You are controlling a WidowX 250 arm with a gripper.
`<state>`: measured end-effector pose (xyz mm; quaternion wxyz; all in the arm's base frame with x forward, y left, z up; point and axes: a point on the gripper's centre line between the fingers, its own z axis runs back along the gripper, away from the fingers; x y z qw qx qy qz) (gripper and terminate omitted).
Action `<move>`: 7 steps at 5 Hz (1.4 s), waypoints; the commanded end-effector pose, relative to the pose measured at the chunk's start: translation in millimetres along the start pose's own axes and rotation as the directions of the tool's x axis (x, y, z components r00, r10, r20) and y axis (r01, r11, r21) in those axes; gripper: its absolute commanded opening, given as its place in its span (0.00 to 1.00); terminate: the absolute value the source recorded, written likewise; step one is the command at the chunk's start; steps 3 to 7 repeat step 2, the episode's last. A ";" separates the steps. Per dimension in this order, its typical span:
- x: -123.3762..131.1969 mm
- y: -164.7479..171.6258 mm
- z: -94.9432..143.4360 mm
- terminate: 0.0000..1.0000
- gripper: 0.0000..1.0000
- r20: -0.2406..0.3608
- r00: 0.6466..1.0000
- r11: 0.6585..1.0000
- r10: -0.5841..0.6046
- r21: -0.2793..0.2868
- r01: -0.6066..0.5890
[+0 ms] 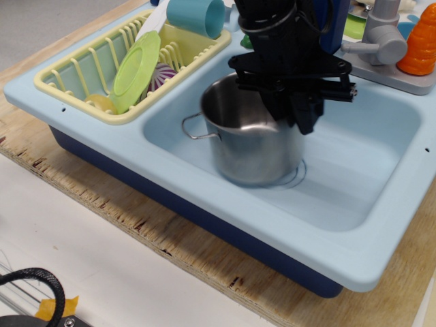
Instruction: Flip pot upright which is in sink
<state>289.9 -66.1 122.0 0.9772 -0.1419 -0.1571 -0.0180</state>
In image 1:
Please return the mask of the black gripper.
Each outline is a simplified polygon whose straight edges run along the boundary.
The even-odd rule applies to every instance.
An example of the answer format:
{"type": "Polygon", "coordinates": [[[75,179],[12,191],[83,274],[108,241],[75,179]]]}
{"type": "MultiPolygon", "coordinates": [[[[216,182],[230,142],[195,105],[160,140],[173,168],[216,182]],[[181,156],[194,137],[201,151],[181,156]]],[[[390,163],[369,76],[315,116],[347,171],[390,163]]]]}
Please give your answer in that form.
{"type": "Polygon", "coordinates": [[[252,52],[233,56],[228,65],[245,89],[259,91],[275,121],[288,116],[280,95],[289,95],[292,116],[302,135],[313,132],[324,100],[350,102],[356,87],[352,66],[325,52],[320,37],[330,29],[332,12],[321,29],[314,1],[236,1],[240,30],[252,52]]]}

